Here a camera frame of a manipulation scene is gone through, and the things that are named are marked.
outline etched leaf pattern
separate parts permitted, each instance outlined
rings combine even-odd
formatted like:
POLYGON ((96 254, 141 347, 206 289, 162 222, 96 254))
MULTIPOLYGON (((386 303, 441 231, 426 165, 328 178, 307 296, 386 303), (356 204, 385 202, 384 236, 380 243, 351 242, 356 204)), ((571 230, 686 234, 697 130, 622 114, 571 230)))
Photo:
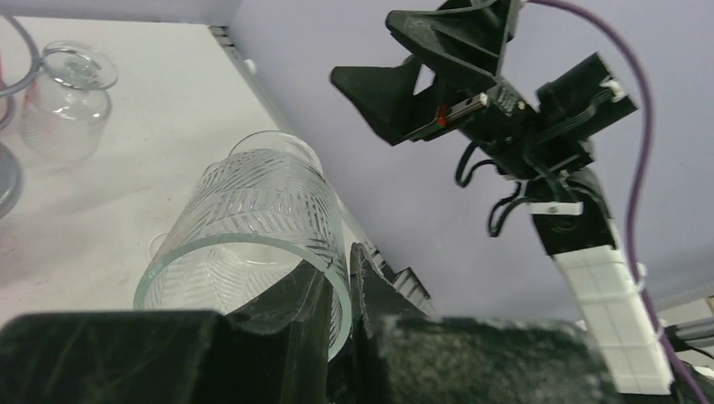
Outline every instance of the etched leaf pattern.
MULTIPOLYGON (((347 284, 341 228, 335 231, 341 225, 333 191, 313 167, 280 151, 246 151, 205 170, 154 261, 206 237, 256 234, 315 253, 347 284)), ((290 271, 236 268, 230 254, 207 247, 176 259, 150 286, 147 306, 212 307, 228 312, 290 271)), ((339 332, 341 311, 335 294, 331 342, 339 332)))

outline patterned glass tumbler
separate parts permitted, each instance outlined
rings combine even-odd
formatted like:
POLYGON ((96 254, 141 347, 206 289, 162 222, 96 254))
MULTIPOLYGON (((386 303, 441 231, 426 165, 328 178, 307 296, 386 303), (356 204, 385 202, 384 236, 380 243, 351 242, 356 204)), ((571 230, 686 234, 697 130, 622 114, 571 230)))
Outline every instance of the patterned glass tumbler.
POLYGON ((149 263, 134 307, 226 314, 303 259, 333 287, 331 359, 352 322, 337 197, 305 142, 282 132, 259 132, 205 170, 149 263))

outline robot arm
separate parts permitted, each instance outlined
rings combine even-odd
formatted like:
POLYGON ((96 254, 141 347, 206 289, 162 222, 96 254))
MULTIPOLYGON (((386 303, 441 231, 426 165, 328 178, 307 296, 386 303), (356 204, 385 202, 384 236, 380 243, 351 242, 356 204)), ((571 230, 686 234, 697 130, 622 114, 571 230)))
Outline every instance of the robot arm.
POLYGON ((397 67, 336 67, 331 81, 393 146, 452 130, 466 135, 472 144, 459 164, 458 185, 465 187, 486 164, 517 183, 514 194, 493 207, 489 234, 497 237, 508 213, 527 205, 618 391, 667 395, 673 374, 640 295, 642 274, 630 273, 596 177, 586 168, 593 161, 589 137, 637 107, 597 54, 539 88, 540 105, 530 106, 500 76, 520 7, 519 0, 449 0, 435 12, 392 11, 386 26, 412 56, 397 67), (434 81, 413 95, 422 65, 435 73, 434 81), (490 160, 464 178, 478 147, 490 160))

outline glass cup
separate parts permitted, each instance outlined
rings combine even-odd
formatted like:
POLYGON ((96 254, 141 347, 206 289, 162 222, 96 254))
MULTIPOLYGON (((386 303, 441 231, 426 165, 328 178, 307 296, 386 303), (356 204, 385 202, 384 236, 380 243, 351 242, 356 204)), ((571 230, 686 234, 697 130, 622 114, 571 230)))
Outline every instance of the glass cup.
POLYGON ((259 132, 204 171, 149 263, 134 307, 227 314, 303 259, 333 287, 331 359, 352 322, 337 197, 305 142, 259 132))
POLYGON ((42 56, 42 73, 25 93, 20 135, 43 157, 82 161, 99 147, 112 107, 105 90, 116 83, 116 69, 78 42, 52 42, 42 56))

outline white table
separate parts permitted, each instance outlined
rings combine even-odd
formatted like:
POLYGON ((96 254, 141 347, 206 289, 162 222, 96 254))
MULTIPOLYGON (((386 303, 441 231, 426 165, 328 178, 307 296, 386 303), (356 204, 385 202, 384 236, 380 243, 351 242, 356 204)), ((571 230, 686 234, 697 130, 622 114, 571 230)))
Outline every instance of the white table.
MULTIPOLYGON (((40 48, 53 40, 99 48, 120 79, 86 162, 43 161, 20 141, 17 119, 0 136, 25 176, 20 201, 0 220, 0 324, 30 311, 130 309, 148 242, 171 227, 205 167, 244 136, 277 127, 203 25, 20 21, 40 48)), ((29 57, 7 24, 0 38, 3 75, 14 82, 29 57)))

